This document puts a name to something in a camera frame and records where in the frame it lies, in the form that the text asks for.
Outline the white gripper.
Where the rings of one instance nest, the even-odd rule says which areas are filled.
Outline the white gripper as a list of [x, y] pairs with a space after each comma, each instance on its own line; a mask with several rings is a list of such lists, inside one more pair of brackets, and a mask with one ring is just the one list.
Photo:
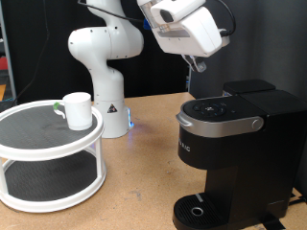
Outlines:
[[181, 55], [195, 72], [205, 71], [203, 57], [212, 56], [225, 45], [221, 30], [205, 7], [198, 8], [180, 20], [170, 11], [152, 8], [152, 12], [158, 12], [155, 18], [158, 25], [168, 27], [167, 32], [153, 32], [160, 48], [165, 53]]

